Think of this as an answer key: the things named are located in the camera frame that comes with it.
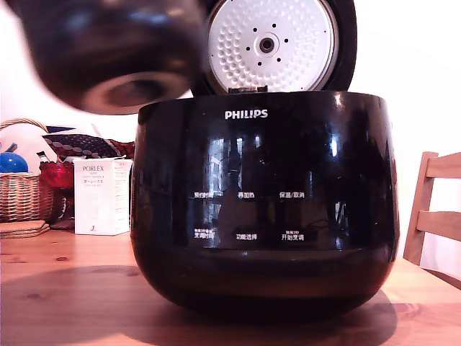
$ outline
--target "blue ball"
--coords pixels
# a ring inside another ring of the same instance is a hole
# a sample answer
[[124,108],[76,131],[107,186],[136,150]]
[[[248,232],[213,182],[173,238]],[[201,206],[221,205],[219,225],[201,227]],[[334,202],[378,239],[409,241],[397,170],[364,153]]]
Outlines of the blue ball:
[[21,155],[15,153],[0,154],[0,173],[20,173],[28,172],[26,160]]

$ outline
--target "white perforated inner lid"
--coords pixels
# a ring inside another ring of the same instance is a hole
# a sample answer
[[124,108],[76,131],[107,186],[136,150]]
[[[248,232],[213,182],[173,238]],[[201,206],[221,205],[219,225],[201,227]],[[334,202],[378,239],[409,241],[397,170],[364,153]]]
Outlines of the white perforated inner lid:
[[210,83],[269,92],[318,90],[336,63],[338,30],[324,0],[223,0],[210,15]]

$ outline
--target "wooden coaster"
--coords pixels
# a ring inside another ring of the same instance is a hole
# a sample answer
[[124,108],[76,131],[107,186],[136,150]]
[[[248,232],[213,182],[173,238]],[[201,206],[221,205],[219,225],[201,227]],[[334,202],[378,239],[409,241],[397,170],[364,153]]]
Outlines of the wooden coaster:
[[0,239],[30,238],[50,229],[44,221],[0,223]]

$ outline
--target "porlex box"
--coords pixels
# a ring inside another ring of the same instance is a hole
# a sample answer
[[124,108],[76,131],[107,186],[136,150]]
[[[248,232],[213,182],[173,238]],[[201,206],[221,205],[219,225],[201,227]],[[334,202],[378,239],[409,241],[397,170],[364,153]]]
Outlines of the porlex box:
[[130,230],[128,159],[76,159],[75,233],[116,235]]

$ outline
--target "chair backrest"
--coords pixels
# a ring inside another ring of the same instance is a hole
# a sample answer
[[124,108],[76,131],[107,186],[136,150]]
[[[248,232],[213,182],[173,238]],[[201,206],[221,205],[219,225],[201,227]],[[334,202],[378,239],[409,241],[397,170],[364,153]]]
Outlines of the chair backrest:
[[403,258],[415,265],[421,263],[426,232],[461,241],[461,213],[429,211],[435,178],[461,179],[461,153],[423,153],[403,252]]

